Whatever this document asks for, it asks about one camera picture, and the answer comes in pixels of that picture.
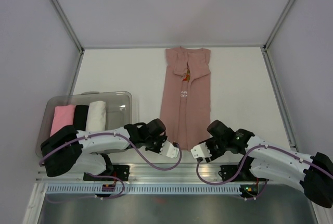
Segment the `dusty pink t-shirt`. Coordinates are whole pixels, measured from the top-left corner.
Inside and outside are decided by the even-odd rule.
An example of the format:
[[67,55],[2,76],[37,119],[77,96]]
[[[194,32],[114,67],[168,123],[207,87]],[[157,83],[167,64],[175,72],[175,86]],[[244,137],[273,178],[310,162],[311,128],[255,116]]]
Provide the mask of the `dusty pink t-shirt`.
[[169,48],[160,118],[170,142],[191,150],[209,138],[211,122],[211,51]]

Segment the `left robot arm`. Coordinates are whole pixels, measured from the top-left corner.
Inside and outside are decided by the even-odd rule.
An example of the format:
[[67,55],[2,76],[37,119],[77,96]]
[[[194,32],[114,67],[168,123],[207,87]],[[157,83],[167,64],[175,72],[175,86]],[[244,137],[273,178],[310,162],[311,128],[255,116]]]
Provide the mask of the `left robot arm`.
[[169,154],[172,144],[160,119],[102,132],[81,131],[67,125],[41,144],[40,165],[45,167],[48,177],[75,171],[109,180],[113,167],[107,154],[141,147],[157,154]]

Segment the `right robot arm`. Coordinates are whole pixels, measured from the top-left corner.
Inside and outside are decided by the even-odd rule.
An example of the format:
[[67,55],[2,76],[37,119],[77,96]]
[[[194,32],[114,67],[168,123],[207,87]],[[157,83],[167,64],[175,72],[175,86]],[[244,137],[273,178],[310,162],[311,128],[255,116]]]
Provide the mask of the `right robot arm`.
[[318,152],[312,156],[287,150],[248,130],[233,131],[219,120],[213,121],[207,131],[211,137],[201,142],[206,162],[227,151],[242,154],[237,167],[242,179],[275,181],[303,192],[319,206],[332,208],[332,161],[327,155]]

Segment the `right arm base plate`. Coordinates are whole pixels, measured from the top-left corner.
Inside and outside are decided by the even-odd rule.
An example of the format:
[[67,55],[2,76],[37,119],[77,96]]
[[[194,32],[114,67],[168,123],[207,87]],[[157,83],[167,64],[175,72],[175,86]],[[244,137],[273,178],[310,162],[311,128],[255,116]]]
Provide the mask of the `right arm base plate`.
[[[220,165],[219,176],[222,178],[222,181],[226,181],[233,177],[238,171],[238,165]],[[257,182],[257,179],[260,182],[264,182],[267,179],[265,178],[257,178],[250,172],[250,165],[244,165],[242,170],[237,175],[237,177],[233,180],[233,182]]]

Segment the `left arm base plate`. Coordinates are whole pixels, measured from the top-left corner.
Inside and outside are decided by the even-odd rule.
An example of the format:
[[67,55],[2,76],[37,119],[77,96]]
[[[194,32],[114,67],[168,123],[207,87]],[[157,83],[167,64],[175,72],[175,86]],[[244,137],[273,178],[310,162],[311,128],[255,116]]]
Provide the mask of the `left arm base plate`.
[[100,173],[98,177],[93,177],[87,173],[83,176],[83,181],[115,181],[110,178],[117,177],[122,181],[128,181],[130,175],[130,166],[128,165],[113,165],[112,168],[107,168],[105,171]]

